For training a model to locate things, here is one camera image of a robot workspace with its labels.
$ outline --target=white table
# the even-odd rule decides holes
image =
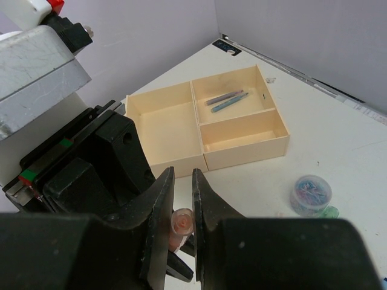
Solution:
[[[332,187],[331,205],[362,235],[380,276],[387,275],[387,126],[257,57],[230,56],[209,45],[138,92],[150,91],[258,63],[290,131],[286,156],[205,173],[213,189],[250,217],[296,217],[288,197],[302,175]],[[192,208],[191,177],[176,180],[174,208]],[[195,267],[193,258],[180,256]],[[167,276],[166,290],[200,289]]]

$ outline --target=gray wall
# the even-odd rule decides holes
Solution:
[[[88,105],[121,100],[218,37],[213,0],[67,0],[61,16],[89,25],[94,43],[77,59],[93,79]],[[0,31],[15,28],[0,15]]]
[[[387,112],[386,0],[215,0],[220,32]]]

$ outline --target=plastic container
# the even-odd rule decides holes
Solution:
[[[318,218],[331,199],[332,189],[324,179],[316,175],[306,175],[294,185],[290,204],[300,216]]]
[[[176,253],[194,232],[194,213],[188,208],[181,208],[172,214],[169,233],[169,251]]]

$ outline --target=cream storage tray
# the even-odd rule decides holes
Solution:
[[[233,91],[248,96],[216,113],[206,101]],[[257,66],[192,80],[126,98],[126,116],[137,128],[158,177],[175,176],[283,156],[290,135]]]

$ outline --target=gray pencil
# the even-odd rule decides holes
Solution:
[[[209,105],[221,102],[221,101],[226,100],[228,98],[232,98],[232,97],[234,97],[242,92],[243,92],[243,90],[240,90],[240,91],[236,91],[236,92],[230,92],[226,95],[221,95],[220,97],[212,98],[211,100],[208,100],[206,102],[206,105],[209,106]]]

